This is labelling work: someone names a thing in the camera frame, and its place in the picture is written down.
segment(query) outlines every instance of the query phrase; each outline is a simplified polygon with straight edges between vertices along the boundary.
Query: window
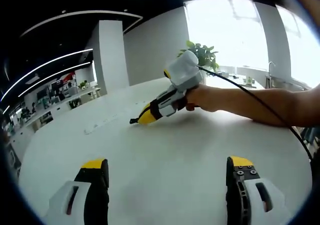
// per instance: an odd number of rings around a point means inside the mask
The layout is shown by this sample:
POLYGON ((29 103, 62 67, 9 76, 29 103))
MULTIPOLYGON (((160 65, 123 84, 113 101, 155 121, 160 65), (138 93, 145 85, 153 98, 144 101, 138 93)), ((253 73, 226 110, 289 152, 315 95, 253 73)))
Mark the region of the window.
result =
POLYGON ((214 46, 220 66, 269 70, 263 26, 252 0, 186 3, 190 40, 214 46))
POLYGON ((319 41, 300 17, 283 7, 277 9, 289 43, 291 77, 314 88, 320 83, 319 41))

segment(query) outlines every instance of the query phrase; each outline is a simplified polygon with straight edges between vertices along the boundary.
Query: ceiling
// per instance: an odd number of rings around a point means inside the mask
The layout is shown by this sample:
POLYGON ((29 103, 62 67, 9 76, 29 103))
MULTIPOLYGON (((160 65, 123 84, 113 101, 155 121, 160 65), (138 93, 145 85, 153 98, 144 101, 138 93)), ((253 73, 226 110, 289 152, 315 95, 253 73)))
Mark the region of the ceiling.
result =
MULTIPOLYGON (((0 97, 19 78, 32 69, 60 56, 85 49, 99 20, 121 20, 123 29, 137 18, 116 14, 80 14, 47 22, 21 36, 47 19, 78 11, 118 11, 142 16, 139 24, 159 14, 183 6, 186 0, 6 0, 1 3, 0 97)), ((259 0, 282 4, 281 0, 259 0)), ((36 73, 43 79, 66 68, 92 61, 92 54, 81 53, 57 60, 36 73)), ((32 75, 15 86, 0 108, 18 102, 18 95, 31 85, 32 75)))

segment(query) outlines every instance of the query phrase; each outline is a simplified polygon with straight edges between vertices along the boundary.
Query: black cable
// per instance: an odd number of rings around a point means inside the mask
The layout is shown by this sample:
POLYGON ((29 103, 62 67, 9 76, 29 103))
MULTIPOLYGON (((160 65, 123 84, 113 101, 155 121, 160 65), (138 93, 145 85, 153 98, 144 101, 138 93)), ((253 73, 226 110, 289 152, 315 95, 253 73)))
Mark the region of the black cable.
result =
POLYGON ((260 98, 258 98, 256 95, 254 95, 252 92, 250 92, 249 90, 245 89, 243 86, 235 83, 234 81, 231 81, 230 79, 221 76, 215 72, 209 71, 201 66, 197 66, 200 70, 205 71, 208 74, 211 74, 213 76, 216 76, 220 79, 223 79, 225 81, 228 81, 229 83, 235 85, 236 87, 238 87, 239 89, 241 89, 242 91, 244 91, 246 94, 250 95, 251 97, 253 97, 254 99, 256 99, 259 103, 261 103, 265 108, 267 108, 273 115, 275 115, 295 136, 296 138, 299 140, 299 142, 301 143, 302 147, 304 148, 304 150, 306 151, 310 161, 313 161, 312 155, 309 152, 307 146, 305 145, 304 141, 302 140, 302 138, 297 134, 297 132, 278 114, 276 113, 269 105, 267 105, 264 101, 262 101, 260 98))

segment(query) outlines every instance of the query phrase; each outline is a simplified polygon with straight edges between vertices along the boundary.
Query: hand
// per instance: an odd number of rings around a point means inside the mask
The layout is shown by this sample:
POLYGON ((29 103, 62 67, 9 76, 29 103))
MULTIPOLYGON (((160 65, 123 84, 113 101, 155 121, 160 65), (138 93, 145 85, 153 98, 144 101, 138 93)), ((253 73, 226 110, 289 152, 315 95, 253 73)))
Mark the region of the hand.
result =
POLYGON ((217 97, 215 97, 215 91, 218 88, 199 84, 195 89, 187 92, 186 99, 187 105, 185 108, 188 111, 194 111, 195 107, 198 106, 205 111, 215 112, 218 110, 217 97))

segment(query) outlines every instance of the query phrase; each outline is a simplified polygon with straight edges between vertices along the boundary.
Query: led light strip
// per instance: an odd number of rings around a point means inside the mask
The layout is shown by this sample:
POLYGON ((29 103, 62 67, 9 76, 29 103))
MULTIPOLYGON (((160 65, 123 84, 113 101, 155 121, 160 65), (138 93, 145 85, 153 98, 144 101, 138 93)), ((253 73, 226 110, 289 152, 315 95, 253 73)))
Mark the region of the led light strip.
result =
POLYGON ((1 102, 2 102, 2 100, 5 98, 5 96, 10 92, 10 90, 14 88, 15 85, 17 85, 22 79, 24 79, 24 78, 27 77, 28 75, 32 74, 34 71, 38 70, 39 68, 42 68, 43 66, 48 65, 48 64, 50 64, 50 63, 52 63, 52 62, 54 62, 54 61, 57 61, 57 60, 59 60, 59 59, 63 59, 63 58, 65 58, 65 57, 68 57, 68 56, 71 56, 71 55, 80 54, 80 53, 84 53, 84 52, 88 52, 88 51, 92 51, 92 50, 93 50, 92 48, 89 48, 89 49, 82 50, 82 51, 76 51, 76 52, 73 52, 73 53, 70 53, 70 54, 67 54, 67 55, 64 55, 64 56, 57 57, 57 58, 55 58, 55 59, 53 59, 53 60, 51 60, 51 61, 48 61, 48 62, 46 62, 46 63, 44 63, 44 64, 36 67, 36 68, 33 69, 32 71, 28 72, 26 75, 24 75, 23 77, 21 77, 18 81, 16 81, 16 82, 3 94, 2 98, 1 98, 1 102))
POLYGON ((6 107, 6 109, 3 111, 3 113, 2 113, 2 114, 5 114, 5 113, 6 113, 6 111, 7 111, 9 108, 10 108, 10 105, 6 107))
POLYGON ((50 75, 50 76, 42 79, 41 81, 38 81, 37 83, 35 83, 35 84, 32 85, 31 87, 29 87, 27 90, 25 90, 23 93, 21 93, 18 97, 20 98, 23 94, 25 94, 26 92, 28 92, 28 91, 29 91, 30 89, 32 89, 34 86, 37 86, 39 83, 42 83, 44 80, 47 80, 47 79, 49 79, 49 78, 52 78, 53 76, 58 75, 58 74, 61 74, 61 73, 65 72, 65 71, 68 71, 68 70, 71 70, 71 69, 75 69, 75 68, 80 67, 80 66, 87 65, 87 64, 89 64, 89 63, 90 63, 90 62, 82 63, 82 64, 79 64, 79 65, 77 65, 77 66, 73 66, 73 67, 67 68, 67 69, 65 69, 65 70, 59 71, 59 72, 57 72, 57 73, 55 73, 55 74, 52 74, 52 75, 50 75))

